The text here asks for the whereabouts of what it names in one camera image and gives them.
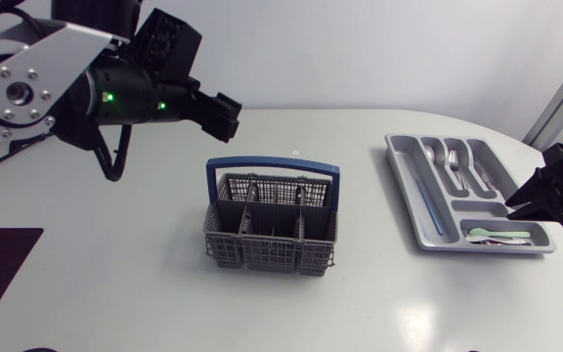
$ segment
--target white wall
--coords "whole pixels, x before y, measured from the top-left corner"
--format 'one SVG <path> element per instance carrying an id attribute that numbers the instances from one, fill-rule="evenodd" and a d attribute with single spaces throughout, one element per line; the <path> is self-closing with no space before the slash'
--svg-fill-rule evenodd
<path id="1" fill-rule="evenodd" d="M 142 18 L 153 7 L 203 34 L 202 90 L 248 109 L 423 110 L 522 139 L 563 81 L 563 0 L 147 0 Z"/>

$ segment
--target blue basket handle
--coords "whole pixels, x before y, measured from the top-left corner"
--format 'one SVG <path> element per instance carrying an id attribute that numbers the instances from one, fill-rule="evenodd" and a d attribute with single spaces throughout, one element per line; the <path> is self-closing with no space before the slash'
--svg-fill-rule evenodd
<path id="1" fill-rule="evenodd" d="M 340 192 L 340 168 L 338 168 L 338 166 L 329 165 L 322 162 L 295 159 L 290 157 L 230 156 L 211 158 L 207 160 L 207 164 L 205 164 L 205 170 L 207 172 L 207 192 L 210 196 L 210 202 L 216 202 L 217 168 L 248 166 L 281 167 L 331 176 L 331 184 L 333 187 L 331 197 L 331 210 L 334 212 L 338 211 L 338 194 Z"/>

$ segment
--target fork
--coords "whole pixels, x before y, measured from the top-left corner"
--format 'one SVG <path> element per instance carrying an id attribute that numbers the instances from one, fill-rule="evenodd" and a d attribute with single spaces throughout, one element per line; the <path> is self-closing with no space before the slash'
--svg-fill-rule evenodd
<path id="1" fill-rule="evenodd" d="M 459 159 L 457 158 L 457 151 L 456 150 L 450 150 L 449 151 L 449 167 L 454 172 L 454 175 L 455 175 L 455 177 L 457 177 L 457 181 L 459 181 L 461 187 L 464 190 L 467 190 L 468 184 L 466 183 L 464 176 L 459 171 Z"/>

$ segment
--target white table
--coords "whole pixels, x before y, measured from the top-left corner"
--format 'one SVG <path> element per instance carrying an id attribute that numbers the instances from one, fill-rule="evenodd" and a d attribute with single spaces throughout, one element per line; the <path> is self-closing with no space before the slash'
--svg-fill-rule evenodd
<path id="1" fill-rule="evenodd" d="M 118 183 L 55 138 L 1 164 L 0 227 L 45 233 L 0 301 L 0 351 L 563 350 L 563 229 L 547 225 L 557 251 L 544 256 L 419 249 L 384 135 L 485 138 L 521 184 L 540 153 L 423 112 L 239 119 L 228 145 L 190 122 L 137 126 Z M 323 278 L 204 255 L 205 162 L 244 154 L 340 166 L 336 266 Z"/>

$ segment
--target spoon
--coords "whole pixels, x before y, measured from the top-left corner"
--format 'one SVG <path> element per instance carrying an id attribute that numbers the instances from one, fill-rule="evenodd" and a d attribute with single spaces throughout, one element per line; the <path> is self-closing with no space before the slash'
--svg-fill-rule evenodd
<path id="1" fill-rule="evenodd" d="M 489 237 L 486 237 L 486 236 L 466 236 L 466 239 L 471 243 L 492 241 L 492 242 L 498 242 L 498 243 L 503 243 L 503 244 L 528 244 L 528 245 L 532 245 L 531 240 L 528 240 L 528 239 L 508 240 L 508 239 L 489 238 Z"/>
<path id="2" fill-rule="evenodd" d="M 436 154 L 434 153 L 433 148 L 429 146 L 423 146 L 423 147 L 425 147 L 425 154 L 427 154 L 427 157 L 429 157 L 431 163 L 434 163 L 436 161 Z"/>

